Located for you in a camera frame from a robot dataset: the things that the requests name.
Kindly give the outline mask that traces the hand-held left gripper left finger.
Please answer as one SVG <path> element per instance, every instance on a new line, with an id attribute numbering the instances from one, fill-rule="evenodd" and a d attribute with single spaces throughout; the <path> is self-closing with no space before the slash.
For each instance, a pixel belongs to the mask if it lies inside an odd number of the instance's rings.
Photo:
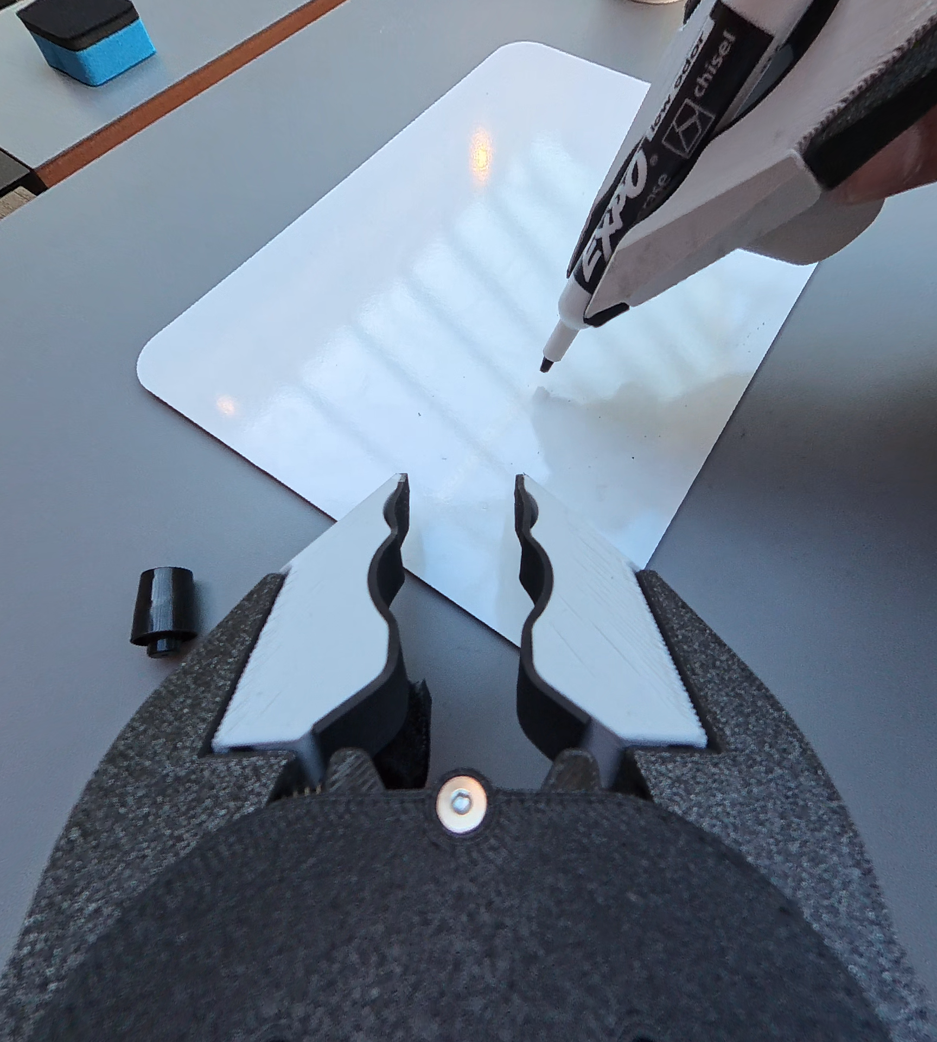
<path id="1" fill-rule="evenodd" d="M 410 684 L 390 606 L 409 504 L 408 476 L 394 475 L 288 563 L 213 752 L 293 751 L 322 777 L 335 750 L 378 753 L 397 736 Z"/>

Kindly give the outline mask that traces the white whiteboard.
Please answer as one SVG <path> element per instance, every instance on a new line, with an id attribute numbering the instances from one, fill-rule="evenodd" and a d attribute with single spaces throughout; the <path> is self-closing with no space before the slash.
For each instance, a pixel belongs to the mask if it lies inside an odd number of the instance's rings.
<path id="1" fill-rule="evenodd" d="M 737 251 L 539 372 L 645 90 L 497 49 L 155 334 L 140 383 L 334 518 L 406 472 L 406 567 L 517 643 L 515 475 L 645 565 L 814 269 Z"/>

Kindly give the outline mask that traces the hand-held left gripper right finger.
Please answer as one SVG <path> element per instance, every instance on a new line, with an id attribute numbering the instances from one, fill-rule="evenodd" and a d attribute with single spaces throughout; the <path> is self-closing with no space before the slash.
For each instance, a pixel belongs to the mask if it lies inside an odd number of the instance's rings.
<path id="1" fill-rule="evenodd" d="M 702 723 L 638 575 L 602 536 L 531 477 L 515 481 L 521 636 L 519 723 L 554 759 L 580 748 L 616 782 L 634 747 L 705 748 Z"/>

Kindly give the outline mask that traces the white dry erase marker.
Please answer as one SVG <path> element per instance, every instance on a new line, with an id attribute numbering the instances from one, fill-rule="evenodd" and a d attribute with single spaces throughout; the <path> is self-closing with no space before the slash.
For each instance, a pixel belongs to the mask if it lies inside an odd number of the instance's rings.
<path id="1" fill-rule="evenodd" d="M 614 306 L 593 318 L 586 311 L 605 270 L 627 232 L 679 188 L 702 148 L 715 135 L 774 43 L 767 2 L 718 1 L 707 38 L 682 38 L 668 50 L 666 68 L 654 79 L 612 163 L 608 185 L 597 195 L 567 268 L 559 321 L 542 353 L 541 372 L 563 358 L 578 332 L 627 309 Z"/>

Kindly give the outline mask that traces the grey desk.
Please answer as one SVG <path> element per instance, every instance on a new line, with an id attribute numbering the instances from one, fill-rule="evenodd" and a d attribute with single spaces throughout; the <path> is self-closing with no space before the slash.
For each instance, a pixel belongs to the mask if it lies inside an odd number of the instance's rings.
<path id="1" fill-rule="evenodd" d="M 679 8 L 346 2 L 0 222 L 0 974 L 72 803 L 203 627 L 328 519 L 149 396 L 144 343 L 498 46 L 646 78 Z M 937 1009 L 937 187 L 809 282 L 654 555 L 850 807 Z"/>

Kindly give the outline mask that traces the person's right hand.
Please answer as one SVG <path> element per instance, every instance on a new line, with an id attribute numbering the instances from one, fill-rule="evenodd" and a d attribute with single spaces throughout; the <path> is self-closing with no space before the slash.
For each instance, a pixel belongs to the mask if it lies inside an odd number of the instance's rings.
<path id="1" fill-rule="evenodd" d="M 934 182 L 937 182 L 937 104 L 834 189 L 834 196 L 840 202 L 855 204 Z"/>

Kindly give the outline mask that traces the black marker cap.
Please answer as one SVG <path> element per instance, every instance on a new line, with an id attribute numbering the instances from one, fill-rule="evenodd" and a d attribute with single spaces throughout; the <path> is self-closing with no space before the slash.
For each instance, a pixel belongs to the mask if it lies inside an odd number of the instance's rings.
<path id="1" fill-rule="evenodd" d="M 197 636 L 192 572 L 182 567 L 143 571 L 135 596 L 131 643 L 149 658 L 170 658 Z"/>

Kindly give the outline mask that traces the blue black whiteboard eraser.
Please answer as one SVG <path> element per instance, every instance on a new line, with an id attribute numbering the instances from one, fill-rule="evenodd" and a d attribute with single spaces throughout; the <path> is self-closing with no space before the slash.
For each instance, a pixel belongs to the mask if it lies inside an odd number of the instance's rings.
<path id="1" fill-rule="evenodd" d="M 46 63 L 97 86 L 155 54 L 131 1 L 34 1 L 18 13 Z"/>

